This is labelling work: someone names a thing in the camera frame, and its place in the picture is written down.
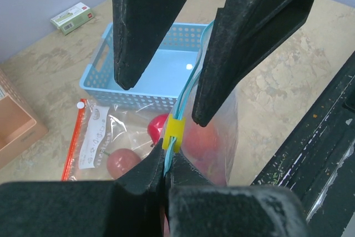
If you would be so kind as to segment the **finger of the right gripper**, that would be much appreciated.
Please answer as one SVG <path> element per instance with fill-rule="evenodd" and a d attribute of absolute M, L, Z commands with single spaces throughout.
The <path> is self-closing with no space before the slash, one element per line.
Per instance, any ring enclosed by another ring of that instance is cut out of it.
<path fill-rule="evenodd" d="M 314 0 L 226 0 L 206 50 L 193 121 L 205 127 L 235 86 L 307 20 Z"/>
<path fill-rule="evenodd" d="M 114 79 L 134 87 L 186 0 L 112 0 Z"/>

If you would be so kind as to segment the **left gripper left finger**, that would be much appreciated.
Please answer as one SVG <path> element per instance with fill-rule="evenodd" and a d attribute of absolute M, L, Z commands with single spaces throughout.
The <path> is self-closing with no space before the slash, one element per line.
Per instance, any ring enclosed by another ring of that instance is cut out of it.
<path fill-rule="evenodd" d="M 162 236 L 160 143 L 117 180 L 1 185 L 2 236 Z"/>

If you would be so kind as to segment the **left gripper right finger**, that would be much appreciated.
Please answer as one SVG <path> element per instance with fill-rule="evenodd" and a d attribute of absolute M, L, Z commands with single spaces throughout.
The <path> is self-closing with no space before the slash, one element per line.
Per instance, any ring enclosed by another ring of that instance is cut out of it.
<path fill-rule="evenodd" d="M 217 186 L 177 153 L 166 176 L 171 236 L 309 236 L 303 207 L 287 188 Z"/>

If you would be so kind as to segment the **brown onion toy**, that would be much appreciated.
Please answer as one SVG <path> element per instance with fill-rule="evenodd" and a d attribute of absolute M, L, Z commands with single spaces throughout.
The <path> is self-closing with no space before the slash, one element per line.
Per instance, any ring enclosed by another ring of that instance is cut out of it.
<path fill-rule="evenodd" d="M 113 179 L 118 179 L 141 162 L 141 158 L 130 149 L 112 152 L 106 161 L 106 168 Z"/>

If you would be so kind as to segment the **clear zip top bag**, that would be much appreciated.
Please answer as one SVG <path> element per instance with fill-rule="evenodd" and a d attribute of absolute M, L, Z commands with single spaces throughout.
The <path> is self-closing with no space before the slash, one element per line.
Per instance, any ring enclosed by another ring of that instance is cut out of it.
<path fill-rule="evenodd" d="M 64 165 L 62 180 L 112 180 L 107 170 L 108 156 L 118 149 L 130 149 L 143 160 L 154 144 L 147 133 L 150 121 L 169 113 L 146 108 L 122 109 L 81 99 Z"/>

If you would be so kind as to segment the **red apple toy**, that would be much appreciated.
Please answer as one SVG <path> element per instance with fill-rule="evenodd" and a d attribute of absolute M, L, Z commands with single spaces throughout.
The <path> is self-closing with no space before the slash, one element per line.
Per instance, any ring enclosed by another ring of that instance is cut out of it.
<path fill-rule="evenodd" d="M 155 145 L 159 139 L 163 130 L 164 124 L 169 116 L 169 113 L 160 114 L 153 118 L 147 127 L 147 133 L 150 136 L 153 144 Z"/>

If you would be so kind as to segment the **teal plastic strip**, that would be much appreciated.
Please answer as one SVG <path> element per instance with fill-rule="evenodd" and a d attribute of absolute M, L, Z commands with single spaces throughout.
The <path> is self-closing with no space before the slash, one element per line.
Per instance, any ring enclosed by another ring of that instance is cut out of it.
<path fill-rule="evenodd" d="M 173 109 L 171 111 L 171 114 L 173 115 L 173 118 L 175 118 L 175 119 L 185 118 L 184 113 L 185 113 L 187 101 L 190 98 L 190 94 L 191 94 L 192 90 L 198 85 L 200 75 L 202 72 L 202 65 L 204 62 L 204 58 L 206 56 L 206 52 L 207 52 L 210 37 L 212 34 L 213 26 L 214 26 L 214 22 L 212 21 L 207 25 L 207 27 L 203 30 L 203 32 L 201 34 L 201 38 L 200 38 L 201 47 L 200 47 L 200 50 L 199 50 L 197 58 L 196 58 L 195 66 L 192 69 L 192 72 L 191 72 L 189 78 L 187 79 L 187 82 L 185 83 L 181 93 L 179 94 L 179 96 L 177 98 L 177 102 L 175 103 L 175 105 L 173 106 Z M 175 153 L 173 152 L 173 145 L 170 144 L 169 148 L 168 148 L 168 150 L 166 150 L 166 154 L 165 154 L 164 175 L 166 175 L 171 168 L 174 154 Z"/>

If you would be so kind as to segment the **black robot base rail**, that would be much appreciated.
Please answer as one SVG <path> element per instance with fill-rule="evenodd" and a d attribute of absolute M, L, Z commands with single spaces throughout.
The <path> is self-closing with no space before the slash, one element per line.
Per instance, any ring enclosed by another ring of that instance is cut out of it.
<path fill-rule="evenodd" d="M 291 189 L 313 236 L 343 234 L 354 214 L 354 56 L 253 183 Z"/>

